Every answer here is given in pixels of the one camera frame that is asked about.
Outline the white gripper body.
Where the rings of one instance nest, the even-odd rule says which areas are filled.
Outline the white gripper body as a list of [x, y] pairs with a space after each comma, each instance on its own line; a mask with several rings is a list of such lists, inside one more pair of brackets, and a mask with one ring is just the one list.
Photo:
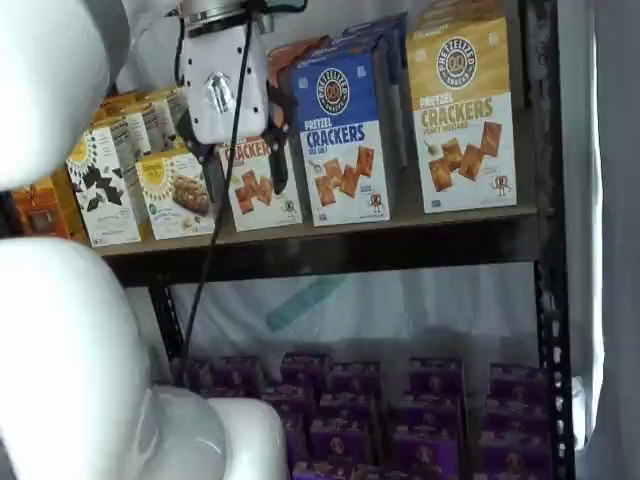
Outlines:
[[186, 37], [183, 74], [193, 130], [201, 143], [224, 144], [233, 133], [246, 139], [266, 129], [268, 62], [256, 23]]

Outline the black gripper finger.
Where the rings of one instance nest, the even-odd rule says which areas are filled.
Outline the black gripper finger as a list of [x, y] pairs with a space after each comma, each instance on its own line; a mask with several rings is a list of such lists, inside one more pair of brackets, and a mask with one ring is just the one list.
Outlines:
[[279, 107], [282, 111], [282, 119], [278, 121], [275, 120], [274, 114], [269, 114], [267, 128], [261, 135], [269, 150], [269, 165], [274, 193], [280, 195], [286, 188], [289, 178], [284, 147], [287, 145], [291, 133], [297, 101], [292, 95], [270, 82], [267, 83], [267, 99], [269, 104]]
[[216, 157], [214, 145], [201, 143], [197, 139], [188, 108], [180, 116], [176, 130], [186, 148], [195, 156], [202, 167], [211, 201], [219, 203], [223, 193], [223, 175], [220, 172], [219, 160]]

